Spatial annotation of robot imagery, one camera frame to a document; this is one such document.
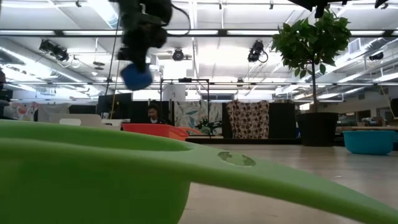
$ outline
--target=wall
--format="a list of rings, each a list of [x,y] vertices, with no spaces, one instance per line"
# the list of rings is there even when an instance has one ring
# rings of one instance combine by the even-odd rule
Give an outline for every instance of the wall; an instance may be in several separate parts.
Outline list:
[[[346,98],[345,102],[337,105],[329,104],[326,108],[323,105],[318,107],[319,112],[349,113],[355,111],[371,110],[371,116],[377,116],[377,108],[389,107],[389,100],[398,98],[398,87],[389,87],[389,94],[384,96],[377,91],[365,92],[365,99],[359,100],[358,95]]]

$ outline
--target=patterned fabric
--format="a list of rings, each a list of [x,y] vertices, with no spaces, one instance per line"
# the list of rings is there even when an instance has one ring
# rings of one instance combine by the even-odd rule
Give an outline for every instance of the patterned fabric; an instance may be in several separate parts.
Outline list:
[[[226,105],[232,132],[236,139],[268,139],[269,103],[229,102]]]
[[[176,127],[195,128],[200,121],[207,118],[207,101],[174,102],[174,118]],[[210,102],[209,122],[223,120],[223,107],[221,103]],[[222,128],[216,128],[214,135],[222,134]]]
[[[7,110],[7,117],[23,121],[34,121],[34,114],[39,108],[38,103],[11,103]]]

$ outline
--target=orange bin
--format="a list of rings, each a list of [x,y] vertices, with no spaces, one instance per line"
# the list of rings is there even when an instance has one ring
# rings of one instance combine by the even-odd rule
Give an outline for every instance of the orange bin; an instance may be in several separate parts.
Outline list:
[[[185,141],[189,134],[180,128],[167,124],[122,124],[123,131],[150,134]]]

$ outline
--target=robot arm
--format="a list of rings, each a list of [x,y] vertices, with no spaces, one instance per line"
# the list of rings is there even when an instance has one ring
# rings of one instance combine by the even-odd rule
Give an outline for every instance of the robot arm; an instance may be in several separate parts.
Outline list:
[[[167,26],[172,18],[171,0],[111,0],[119,3],[124,28],[119,60],[134,62],[140,72],[146,69],[149,47],[161,48],[166,43]]]

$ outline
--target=black curtain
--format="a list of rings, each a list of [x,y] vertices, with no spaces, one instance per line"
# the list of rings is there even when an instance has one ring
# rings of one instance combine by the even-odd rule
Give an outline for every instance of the black curtain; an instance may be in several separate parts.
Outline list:
[[[269,104],[269,139],[295,139],[296,120],[293,103]]]

